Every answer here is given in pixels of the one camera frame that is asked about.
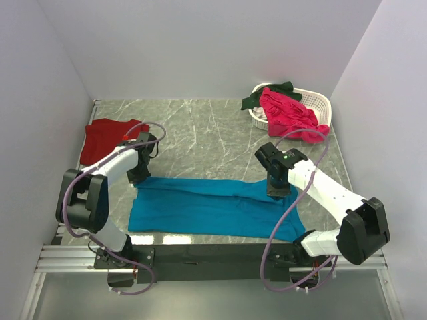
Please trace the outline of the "blue t shirt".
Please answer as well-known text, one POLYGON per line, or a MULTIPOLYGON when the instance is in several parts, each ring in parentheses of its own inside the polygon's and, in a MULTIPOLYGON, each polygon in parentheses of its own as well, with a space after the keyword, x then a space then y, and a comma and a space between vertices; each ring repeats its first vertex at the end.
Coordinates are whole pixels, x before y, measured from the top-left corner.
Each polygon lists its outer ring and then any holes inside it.
POLYGON ((136 187, 128 229, 268 238, 298 191, 274 200, 266 187, 265 180, 149 177, 136 187))

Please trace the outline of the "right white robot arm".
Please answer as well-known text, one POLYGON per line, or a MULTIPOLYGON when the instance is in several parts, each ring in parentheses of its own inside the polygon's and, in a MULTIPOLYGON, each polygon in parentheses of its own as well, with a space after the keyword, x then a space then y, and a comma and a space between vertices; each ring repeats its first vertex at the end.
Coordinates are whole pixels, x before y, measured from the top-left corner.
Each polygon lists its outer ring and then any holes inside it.
POLYGON ((291 263, 307 266, 317 256, 338 255, 360 265, 390 241, 384 204, 365 199, 321 172, 297 149, 282 152, 272 143, 255 153, 267 172, 267 194, 281 199, 297 187, 319 203, 337 222, 332 231, 307 231, 292 244, 291 263))

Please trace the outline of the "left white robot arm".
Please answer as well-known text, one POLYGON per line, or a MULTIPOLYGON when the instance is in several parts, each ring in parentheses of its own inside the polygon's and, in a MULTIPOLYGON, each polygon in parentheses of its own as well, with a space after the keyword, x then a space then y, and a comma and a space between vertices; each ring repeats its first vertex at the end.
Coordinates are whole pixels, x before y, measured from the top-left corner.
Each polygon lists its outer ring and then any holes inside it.
POLYGON ((136 139, 120 143, 108 156, 85 169, 67 170, 61 182, 55 218, 63 223, 63 204, 70 228, 90 234, 109 250, 109 259, 119 268, 133 260, 133 245, 128 234, 109 218, 109 187, 127 175, 137 185, 151 176, 148 165, 159 139, 150 132, 141 132, 136 139))

